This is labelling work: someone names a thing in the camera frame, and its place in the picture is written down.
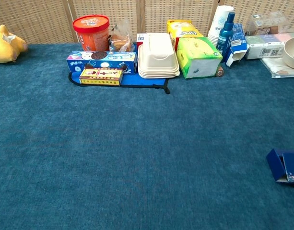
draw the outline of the bucket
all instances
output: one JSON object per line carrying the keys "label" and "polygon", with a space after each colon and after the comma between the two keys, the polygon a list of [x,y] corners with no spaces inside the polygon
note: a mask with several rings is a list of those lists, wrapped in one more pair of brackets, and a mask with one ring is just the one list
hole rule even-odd
{"label": "bucket", "polygon": [[84,16],[73,22],[84,51],[109,51],[108,27],[109,18],[102,15]]}

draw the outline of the stack of containers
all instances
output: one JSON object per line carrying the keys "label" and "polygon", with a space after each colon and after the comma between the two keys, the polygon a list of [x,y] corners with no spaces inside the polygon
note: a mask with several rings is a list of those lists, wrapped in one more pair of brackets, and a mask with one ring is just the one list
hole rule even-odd
{"label": "stack of containers", "polygon": [[208,33],[208,39],[216,47],[219,37],[219,32],[223,29],[224,23],[227,21],[228,14],[233,12],[232,6],[218,6],[213,18],[211,28]]}
{"label": "stack of containers", "polygon": [[167,33],[149,33],[138,51],[142,78],[173,78],[180,75],[176,52]]}

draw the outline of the stuffed animal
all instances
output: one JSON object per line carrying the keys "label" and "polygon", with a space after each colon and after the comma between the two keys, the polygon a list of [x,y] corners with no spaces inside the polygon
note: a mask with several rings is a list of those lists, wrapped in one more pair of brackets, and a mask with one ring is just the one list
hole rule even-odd
{"label": "stuffed animal", "polygon": [[27,43],[8,32],[5,25],[0,26],[0,63],[15,61],[20,52],[27,50]]}

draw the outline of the plastic bag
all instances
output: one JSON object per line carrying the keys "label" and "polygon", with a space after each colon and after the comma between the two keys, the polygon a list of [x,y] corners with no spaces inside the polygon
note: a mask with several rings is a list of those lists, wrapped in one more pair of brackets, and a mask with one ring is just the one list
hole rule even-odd
{"label": "plastic bag", "polygon": [[132,31],[128,19],[118,22],[109,38],[110,51],[134,51],[135,46],[132,41]]}

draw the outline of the blue spray bottle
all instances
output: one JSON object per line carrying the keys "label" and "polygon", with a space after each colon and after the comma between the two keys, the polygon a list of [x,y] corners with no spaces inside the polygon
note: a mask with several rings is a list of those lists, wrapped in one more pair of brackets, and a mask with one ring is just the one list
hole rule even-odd
{"label": "blue spray bottle", "polygon": [[234,12],[230,12],[227,21],[224,23],[223,29],[219,32],[218,42],[216,48],[223,56],[223,61],[229,49],[228,42],[230,37],[233,35],[233,20],[235,17]]}

